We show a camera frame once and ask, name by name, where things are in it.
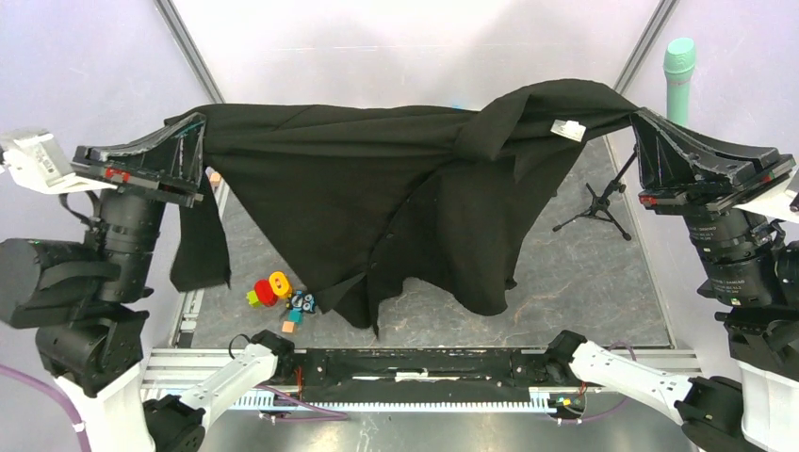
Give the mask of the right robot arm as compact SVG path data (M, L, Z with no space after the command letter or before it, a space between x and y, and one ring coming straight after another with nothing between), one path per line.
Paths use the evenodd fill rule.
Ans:
M739 379L688 377L612 353L572 331L547 347L546 376L602 386L660 412L705 451L798 447L798 245L783 225L798 201L756 211L787 186L796 163L774 147L725 142L642 109L631 125L641 205L684 220L706 281L698 294L724 305Z

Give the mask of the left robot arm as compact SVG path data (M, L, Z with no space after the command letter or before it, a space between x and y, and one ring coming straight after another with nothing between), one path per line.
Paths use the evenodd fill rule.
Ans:
M80 242L10 238L1 245L1 318L32 329L56 396L77 417L91 451L196 451L219 417L256 386L285 383L297 370L293 344L254 335L220 370L178 395L143 400L140 335L148 319L131 304L149 297L146 280L165 208L204 205L206 119L191 113L113 146L65 156L42 128L1 136L1 166L27 189L86 194Z

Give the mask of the black shirt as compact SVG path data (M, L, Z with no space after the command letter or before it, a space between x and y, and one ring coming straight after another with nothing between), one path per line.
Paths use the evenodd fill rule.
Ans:
M561 79L479 110L437 105L199 105L218 172L315 295L358 329L415 278L499 315L523 241L586 143L634 103Z

